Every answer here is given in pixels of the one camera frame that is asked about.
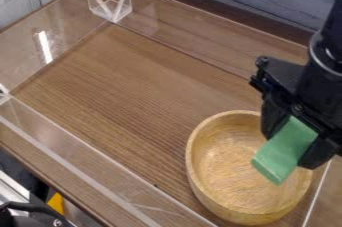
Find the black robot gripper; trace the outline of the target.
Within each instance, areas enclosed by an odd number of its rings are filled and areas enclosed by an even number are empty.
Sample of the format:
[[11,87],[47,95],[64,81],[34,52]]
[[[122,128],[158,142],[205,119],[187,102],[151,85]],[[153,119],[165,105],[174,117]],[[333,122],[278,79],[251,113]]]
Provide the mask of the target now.
[[297,117],[320,134],[298,162],[314,170],[336,155],[342,157],[342,53],[317,32],[305,65],[272,56],[260,56],[255,65],[250,85],[262,94],[262,134],[270,139]]

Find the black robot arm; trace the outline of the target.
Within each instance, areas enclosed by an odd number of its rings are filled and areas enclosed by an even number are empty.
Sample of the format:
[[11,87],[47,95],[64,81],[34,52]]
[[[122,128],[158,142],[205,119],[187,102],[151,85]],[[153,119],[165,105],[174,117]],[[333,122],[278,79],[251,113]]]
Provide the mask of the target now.
[[316,169],[342,156],[342,0],[334,4],[309,44],[304,65],[272,56],[257,58],[250,85],[262,94],[262,134],[276,135],[290,117],[318,133],[298,165]]

